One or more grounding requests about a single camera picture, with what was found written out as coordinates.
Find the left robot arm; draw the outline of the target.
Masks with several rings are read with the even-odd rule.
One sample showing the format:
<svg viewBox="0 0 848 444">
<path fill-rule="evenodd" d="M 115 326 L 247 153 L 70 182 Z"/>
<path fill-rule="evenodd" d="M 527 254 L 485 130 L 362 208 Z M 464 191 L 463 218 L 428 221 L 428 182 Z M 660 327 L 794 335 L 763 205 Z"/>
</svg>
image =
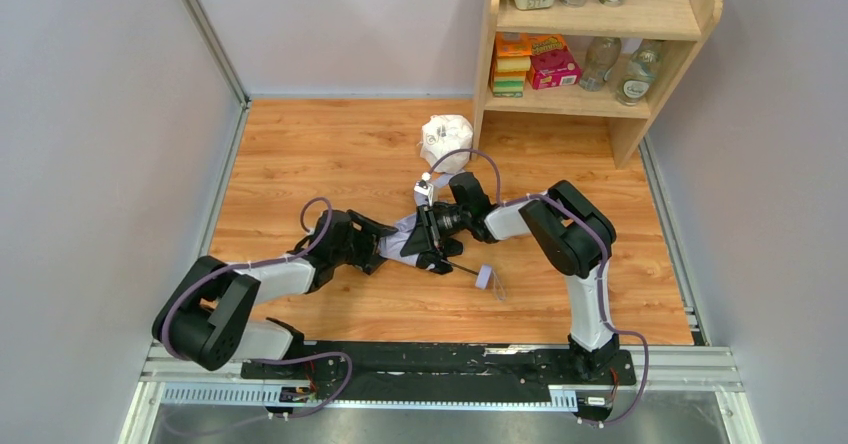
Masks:
<svg viewBox="0 0 848 444">
<path fill-rule="evenodd" d="M 278 360 L 296 332 L 251 321 L 254 307 L 315 292 L 340 266 L 374 273 L 385 260 L 382 240 L 397 231 L 353 210 L 326 210 L 314 231 L 278 258 L 248 264 L 201 256 L 155 317 L 151 334 L 171 356 L 208 371 L 233 359 Z"/>
</svg>

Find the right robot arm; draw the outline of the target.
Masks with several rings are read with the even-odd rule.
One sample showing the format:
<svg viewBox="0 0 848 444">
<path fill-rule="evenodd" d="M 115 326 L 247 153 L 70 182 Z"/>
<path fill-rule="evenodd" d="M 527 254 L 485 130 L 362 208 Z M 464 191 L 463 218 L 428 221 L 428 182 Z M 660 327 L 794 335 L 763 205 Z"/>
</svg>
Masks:
<svg viewBox="0 0 848 444">
<path fill-rule="evenodd" d="M 541 194 L 496 205 L 470 172 L 448 174 L 415 187 L 414 214 L 381 240 L 381 256 L 436 274 L 453 270 L 450 258 L 463 251 L 455 234 L 467 231 L 494 244 L 531 235 L 564 278 L 571 304 L 568 335 L 574 365 L 585 373 L 605 367 L 620 349 L 609 320 L 606 263 L 617 235 L 607 219 L 576 187 L 562 180 Z"/>
</svg>

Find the lavender folding umbrella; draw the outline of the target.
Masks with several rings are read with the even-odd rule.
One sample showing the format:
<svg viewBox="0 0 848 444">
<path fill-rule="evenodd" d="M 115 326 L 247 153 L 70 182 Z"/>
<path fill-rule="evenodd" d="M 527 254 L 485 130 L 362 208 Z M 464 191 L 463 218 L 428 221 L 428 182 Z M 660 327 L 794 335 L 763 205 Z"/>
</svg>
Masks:
<svg viewBox="0 0 848 444">
<path fill-rule="evenodd" d="M 417 217 L 414 214 L 400 219 L 394 225 L 397 232 L 380 239 L 378 249 L 381 257 L 437 275 L 445 275 L 454 270 L 461 270 L 474 277 L 474 286 L 476 288 L 481 290 L 491 289 L 495 299 L 498 301 L 504 301 L 506 299 L 507 292 L 505 287 L 490 265 L 483 264 L 479 270 L 473 270 L 461 266 L 456 262 L 451 262 L 448 259 L 448 251 L 446 249 L 449 246 L 454 247 L 454 250 L 452 250 L 454 255 L 461 255 L 463 252 L 463 244 L 453 238 L 446 238 L 443 241 L 446 248 L 444 251 L 424 250 L 403 255 L 402 249 L 413 236 L 416 219 Z"/>
</svg>

